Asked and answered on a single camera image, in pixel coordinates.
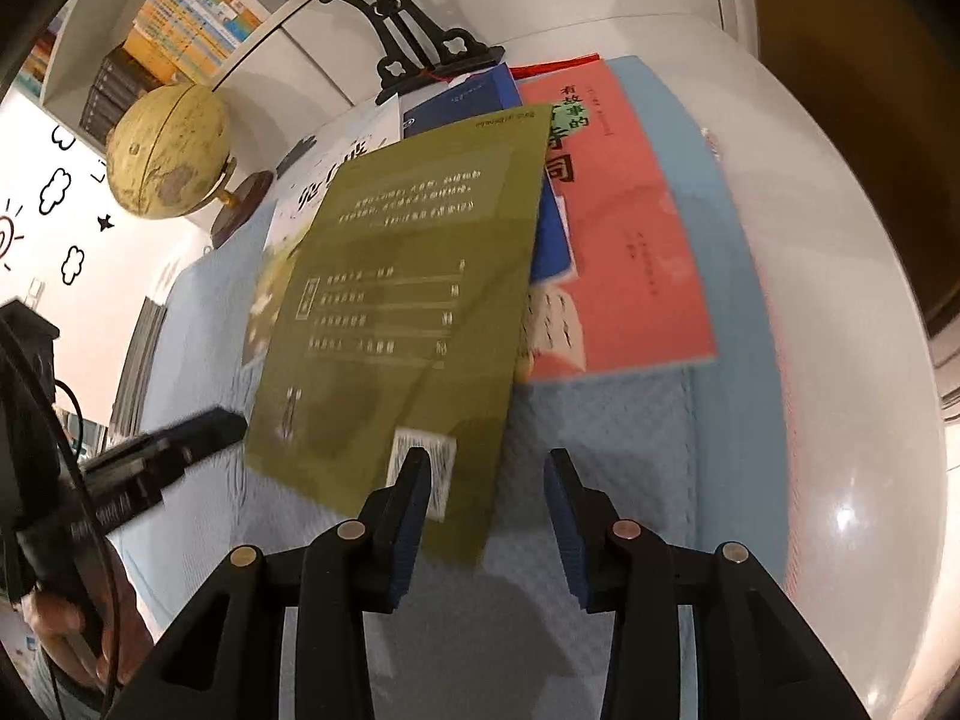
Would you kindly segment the person left hand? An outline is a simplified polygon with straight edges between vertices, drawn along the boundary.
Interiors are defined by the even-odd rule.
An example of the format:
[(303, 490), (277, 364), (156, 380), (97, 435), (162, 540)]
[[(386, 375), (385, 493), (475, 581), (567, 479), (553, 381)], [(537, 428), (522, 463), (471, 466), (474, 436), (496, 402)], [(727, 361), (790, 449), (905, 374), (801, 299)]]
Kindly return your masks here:
[[(116, 579), (119, 597), (119, 665), (117, 683), (127, 684), (153, 649), (153, 637), (137, 606), (137, 592), (128, 580), (124, 564), (116, 550), (110, 548), (110, 561)], [(62, 668), (83, 688), (103, 689), (109, 678), (110, 636), (114, 632), (109, 622), (103, 624), (103, 642), (98, 660), (93, 660), (76, 645), (85, 645), (83, 631), (85, 617), (82, 610), (65, 598), (44, 589), (34, 589), (21, 600), (21, 616), (39, 644), (57, 667)]]

